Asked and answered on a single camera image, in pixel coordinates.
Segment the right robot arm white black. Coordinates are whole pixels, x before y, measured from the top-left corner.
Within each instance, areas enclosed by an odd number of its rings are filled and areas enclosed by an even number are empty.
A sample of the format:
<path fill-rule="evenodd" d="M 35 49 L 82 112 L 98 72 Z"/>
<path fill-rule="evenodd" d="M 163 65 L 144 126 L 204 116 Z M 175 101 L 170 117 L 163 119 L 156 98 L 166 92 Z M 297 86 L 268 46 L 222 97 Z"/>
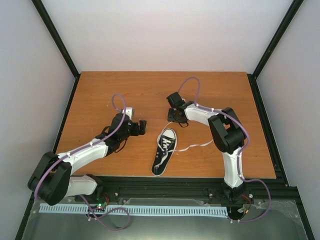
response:
<path fill-rule="evenodd" d="M 178 92 L 167 98 L 170 105 L 168 120 L 181 124 L 195 121 L 209 126 L 216 148 L 222 152 L 224 163 L 223 194 L 232 201 L 244 191 L 242 151 L 248 133 L 244 130 L 234 110 L 230 107 L 216 109 L 193 101 L 186 102 Z"/>

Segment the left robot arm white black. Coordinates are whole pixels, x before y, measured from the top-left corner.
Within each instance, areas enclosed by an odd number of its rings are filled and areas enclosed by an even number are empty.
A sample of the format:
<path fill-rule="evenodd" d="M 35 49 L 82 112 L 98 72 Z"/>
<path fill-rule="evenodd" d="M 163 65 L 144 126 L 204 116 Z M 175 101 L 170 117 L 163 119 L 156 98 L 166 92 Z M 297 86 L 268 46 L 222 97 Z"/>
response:
<path fill-rule="evenodd" d="M 118 113 L 111 125 L 90 142 L 76 149 L 55 154 L 46 152 L 40 159 L 27 187 L 36 199 L 54 206 L 65 197 L 84 195 L 92 201 L 103 198 L 103 182 L 92 174 L 74 176 L 74 172 L 89 163 L 121 151 L 131 136 L 144 135 L 147 122 L 132 121 L 129 112 Z"/>

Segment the white shoelace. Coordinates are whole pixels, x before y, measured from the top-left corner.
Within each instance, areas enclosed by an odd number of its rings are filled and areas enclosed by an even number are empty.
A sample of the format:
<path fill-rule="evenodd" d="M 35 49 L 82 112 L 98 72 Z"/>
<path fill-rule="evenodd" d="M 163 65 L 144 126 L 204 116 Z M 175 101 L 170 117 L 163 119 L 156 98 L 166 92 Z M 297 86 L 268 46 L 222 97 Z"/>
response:
<path fill-rule="evenodd" d="M 168 122 L 157 136 L 156 142 L 159 150 L 157 150 L 156 157 L 160 157 L 161 161 L 166 160 L 168 156 L 172 155 L 174 152 L 184 152 L 193 147 L 206 147 L 213 142 L 213 140 L 210 140 L 203 144 L 191 144 L 183 149 L 176 149 L 178 143 L 177 134 L 172 128 L 167 128 L 171 123 L 173 122 Z"/>

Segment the black white sneaker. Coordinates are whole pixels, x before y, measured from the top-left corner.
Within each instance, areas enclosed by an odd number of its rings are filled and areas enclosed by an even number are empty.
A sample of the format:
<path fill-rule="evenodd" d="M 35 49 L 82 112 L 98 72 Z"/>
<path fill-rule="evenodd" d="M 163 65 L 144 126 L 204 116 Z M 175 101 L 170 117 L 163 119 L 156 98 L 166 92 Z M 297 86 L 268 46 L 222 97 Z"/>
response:
<path fill-rule="evenodd" d="M 161 176 L 177 147 L 177 134 L 171 128 L 164 129 L 157 138 L 157 149 L 151 172 L 154 176 Z"/>

